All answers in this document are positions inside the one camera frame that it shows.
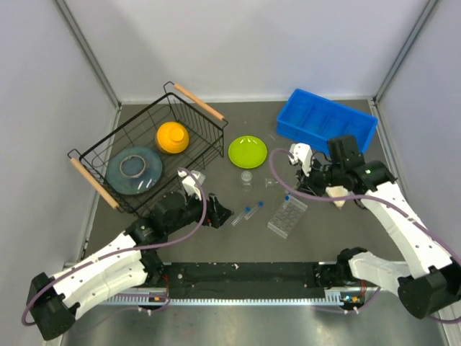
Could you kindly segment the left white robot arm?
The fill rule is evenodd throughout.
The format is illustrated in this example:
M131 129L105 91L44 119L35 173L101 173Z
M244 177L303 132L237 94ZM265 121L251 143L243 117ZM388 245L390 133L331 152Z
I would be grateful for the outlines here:
M92 256L54 275L36 275L26 302L31 323L45 341L53 340L108 298L128 288L159 284L164 265L157 249L170 245L170 234L191 223L218 229L231 214L212 193L206 200L166 193L146 217L134 221Z

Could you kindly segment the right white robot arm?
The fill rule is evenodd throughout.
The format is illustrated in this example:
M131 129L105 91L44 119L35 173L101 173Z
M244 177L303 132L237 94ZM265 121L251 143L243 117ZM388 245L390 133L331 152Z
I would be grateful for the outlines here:
M299 164L298 191L323 198L341 187L346 199L362 204L381 223L405 262L382 259L354 247L337 257L336 276L344 285L364 280L397 296L404 308L424 319L460 300L460 263L432 236L412 210L381 161L366 161L353 135L328 140L329 158L322 164L308 144L290 147L291 164Z

